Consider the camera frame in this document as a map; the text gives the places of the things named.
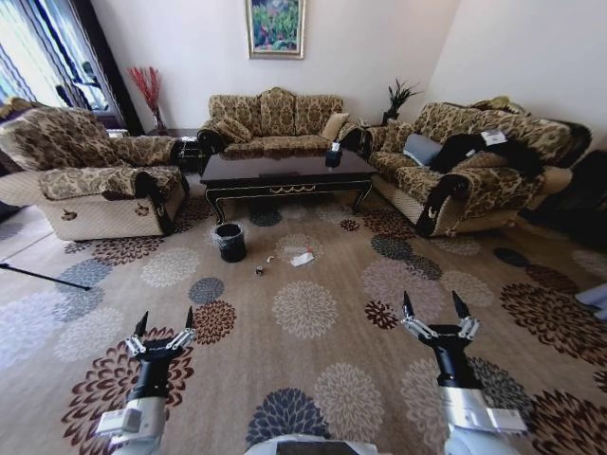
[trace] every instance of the white wall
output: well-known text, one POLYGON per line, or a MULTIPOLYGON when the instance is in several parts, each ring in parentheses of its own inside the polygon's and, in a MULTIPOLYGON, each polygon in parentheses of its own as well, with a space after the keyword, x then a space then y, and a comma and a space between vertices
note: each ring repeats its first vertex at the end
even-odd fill
POLYGON ((462 0, 425 100, 509 95, 607 146, 607 2, 462 0))
MULTIPOLYGON (((459 0, 307 0, 302 61, 249 60, 243 0, 93 0, 144 127, 152 117, 126 75, 156 67, 168 126, 198 127, 213 94, 258 94, 274 85, 334 93, 353 118, 381 120, 395 77, 424 89, 459 0)), ((411 119, 422 97, 401 108, 411 119)))

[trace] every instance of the dark wooden coffee table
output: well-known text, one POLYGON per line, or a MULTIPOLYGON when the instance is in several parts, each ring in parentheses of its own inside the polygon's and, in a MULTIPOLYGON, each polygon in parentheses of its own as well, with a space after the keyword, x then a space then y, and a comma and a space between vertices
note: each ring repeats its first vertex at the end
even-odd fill
POLYGON ((371 175, 376 172, 349 151, 343 151, 339 166, 333 168, 326 166, 324 155, 281 159, 226 159, 213 155, 200 182, 207 185, 207 200, 217 215, 217 224, 222 224, 226 221, 222 199, 357 191, 352 206, 356 212, 372 189, 371 175))

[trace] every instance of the red decorative branches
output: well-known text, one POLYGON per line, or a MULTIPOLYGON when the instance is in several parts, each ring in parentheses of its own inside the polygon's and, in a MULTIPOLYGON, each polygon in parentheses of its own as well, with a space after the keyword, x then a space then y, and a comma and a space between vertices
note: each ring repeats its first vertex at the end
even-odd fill
POLYGON ((160 93, 160 76, 158 70, 153 67, 133 66, 128 68, 131 79, 138 87, 141 95, 145 98, 152 112, 158 111, 158 94, 160 93))

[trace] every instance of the gray pillow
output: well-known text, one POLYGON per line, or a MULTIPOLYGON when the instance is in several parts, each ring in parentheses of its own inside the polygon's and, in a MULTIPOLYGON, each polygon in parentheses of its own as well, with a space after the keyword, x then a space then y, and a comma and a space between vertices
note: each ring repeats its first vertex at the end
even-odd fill
POLYGON ((407 137, 402 153, 415 161, 418 166, 430 166, 430 162, 442 148, 441 144, 428 137, 412 134, 407 137))

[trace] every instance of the painting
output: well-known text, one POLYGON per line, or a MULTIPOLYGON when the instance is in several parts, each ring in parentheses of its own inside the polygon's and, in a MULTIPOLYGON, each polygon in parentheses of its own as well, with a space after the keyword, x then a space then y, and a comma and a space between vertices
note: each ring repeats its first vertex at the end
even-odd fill
POLYGON ((248 57, 304 57, 305 0, 245 0, 248 57))

